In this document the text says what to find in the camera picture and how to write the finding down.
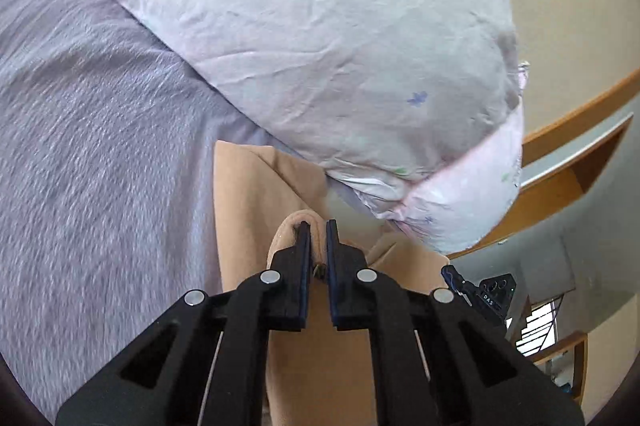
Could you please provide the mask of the tan fleece long-sleeve shirt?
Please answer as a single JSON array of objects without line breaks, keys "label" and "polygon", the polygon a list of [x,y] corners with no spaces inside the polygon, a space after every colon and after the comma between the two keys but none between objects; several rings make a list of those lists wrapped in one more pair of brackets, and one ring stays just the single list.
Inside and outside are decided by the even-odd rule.
[{"label": "tan fleece long-sleeve shirt", "polygon": [[268,146],[219,140],[214,151],[214,210],[222,287],[274,265],[310,230],[310,261],[293,276],[298,332],[271,332],[266,403],[275,425],[373,425],[375,390],[369,334],[334,328],[326,282],[329,186],[321,168]]}]

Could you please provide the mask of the wooden glass-panel headboard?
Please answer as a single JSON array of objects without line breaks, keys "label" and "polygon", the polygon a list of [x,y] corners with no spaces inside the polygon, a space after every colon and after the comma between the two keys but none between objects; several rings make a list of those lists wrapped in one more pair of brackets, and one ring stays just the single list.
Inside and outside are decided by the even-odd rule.
[{"label": "wooden glass-panel headboard", "polygon": [[610,162],[634,116],[625,114],[601,135],[582,143],[576,151],[560,160],[552,160],[551,154],[573,145],[578,139],[587,138],[590,131],[614,116],[638,94],[639,73],[634,72],[559,121],[528,135],[524,141],[523,165],[533,176],[523,180],[520,195],[510,211],[486,238],[449,257],[460,258],[506,241],[583,197]]}]

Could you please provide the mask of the left floral white pillow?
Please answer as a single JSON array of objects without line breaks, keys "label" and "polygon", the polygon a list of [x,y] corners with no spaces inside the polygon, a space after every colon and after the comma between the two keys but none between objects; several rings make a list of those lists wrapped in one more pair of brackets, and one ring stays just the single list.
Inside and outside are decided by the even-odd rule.
[{"label": "left floral white pillow", "polygon": [[451,254],[520,191],[509,0],[115,0],[379,219]]}]

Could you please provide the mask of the lavender textured bed sheet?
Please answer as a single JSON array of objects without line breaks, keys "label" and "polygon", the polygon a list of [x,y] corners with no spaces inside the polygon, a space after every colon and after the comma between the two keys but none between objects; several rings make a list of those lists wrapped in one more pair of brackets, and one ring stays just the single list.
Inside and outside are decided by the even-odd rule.
[{"label": "lavender textured bed sheet", "polygon": [[114,0],[1,0],[1,354],[47,420],[220,292],[219,140],[273,144]]}]

